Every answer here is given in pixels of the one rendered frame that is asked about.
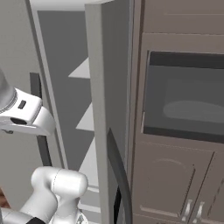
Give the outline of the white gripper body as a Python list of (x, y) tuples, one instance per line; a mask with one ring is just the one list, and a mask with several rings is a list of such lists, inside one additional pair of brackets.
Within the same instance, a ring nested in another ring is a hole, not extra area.
[(50, 136), (55, 131), (55, 121), (50, 112), (42, 107), (31, 124), (15, 124), (9, 117), (0, 116), (0, 130), (16, 131), (36, 136)]

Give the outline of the black built-in microwave oven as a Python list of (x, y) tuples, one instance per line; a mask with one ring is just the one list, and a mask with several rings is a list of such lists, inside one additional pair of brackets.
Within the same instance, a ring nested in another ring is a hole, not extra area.
[(224, 54), (149, 52), (143, 133), (224, 143)]

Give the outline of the white fridge drawer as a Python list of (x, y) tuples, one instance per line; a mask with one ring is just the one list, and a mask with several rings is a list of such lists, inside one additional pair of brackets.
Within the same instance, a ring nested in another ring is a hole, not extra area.
[(100, 194), (97, 187), (89, 186), (87, 188), (85, 194), (80, 197), (78, 207), (90, 224), (102, 224)]

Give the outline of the brown cupboard housing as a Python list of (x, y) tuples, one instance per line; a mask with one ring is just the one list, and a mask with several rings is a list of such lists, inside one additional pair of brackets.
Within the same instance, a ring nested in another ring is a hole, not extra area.
[[(214, 154), (224, 153), (224, 143), (143, 133), (145, 72), (149, 52), (224, 54), (224, 0), (134, 0), (129, 125), (132, 205), (137, 144), (162, 144), (211, 151), (213, 155), (206, 175)], [(133, 224), (189, 224), (197, 198), (186, 223), (133, 212)]]

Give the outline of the white fridge shelf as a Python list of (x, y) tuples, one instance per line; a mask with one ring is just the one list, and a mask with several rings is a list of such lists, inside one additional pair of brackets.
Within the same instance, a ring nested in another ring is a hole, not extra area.
[(90, 70), (89, 70), (89, 60), (85, 59), (80, 65), (78, 65), (69, 75), (69, 78), (81, 78), (89, 79)]
[(79, 172), (87, 176), (88, 184), (90, 186), (99, 186), (95, 140), (90, 144), (87, 154), (80, 166)]
[(76, 126), (77, 130), (94, 131), (93, 104), (90, 103), (83, 117)]

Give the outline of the brown cupboard door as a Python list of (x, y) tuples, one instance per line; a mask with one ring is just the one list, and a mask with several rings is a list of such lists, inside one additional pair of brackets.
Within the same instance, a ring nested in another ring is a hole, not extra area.
[(193, 207), (212, 155), (211, 151), (156, 143), (137, 144), (133, 212), (181, 221), (189, 199)]
[(193, 224), (201, 201), (205, 205), (197, 224), (224, 224), (224, 153), (213, 155), (189, 224)]

